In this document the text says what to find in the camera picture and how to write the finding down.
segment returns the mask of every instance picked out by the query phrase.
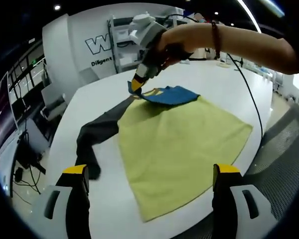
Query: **white table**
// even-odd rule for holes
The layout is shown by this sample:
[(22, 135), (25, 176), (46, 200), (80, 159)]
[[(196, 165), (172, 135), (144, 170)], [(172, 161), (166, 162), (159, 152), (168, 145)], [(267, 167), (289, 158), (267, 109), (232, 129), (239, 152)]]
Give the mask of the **white table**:
[[(234, 165), (242, 174), (249, 168), (261, 141), (260, 124), (247, 86), (234, 67), (221, 68), (216, 61), (177, 64), (161, 72), (143, 87), (180, 85), (202, 95), (253, 126), (253, 131)], [(270, 114), (272, 82), (242, 69), (253, 93), (263, 128)], [(71, 100), (56, 131), (47, 163), (46, 184), (57, 182), (62, 171), (76, 161), (80, 128), (129, 96), (127, 80), (135, 71), (113, 75), (80, 88)], [(93, 147), (102, 173), (90, 181), (90, 232), (98, 239), (168, 239), (198, 223), (212, 212), (213, 193), (204, 194), (167, 215), (143, 223), (125, 176), (117, 136)]]

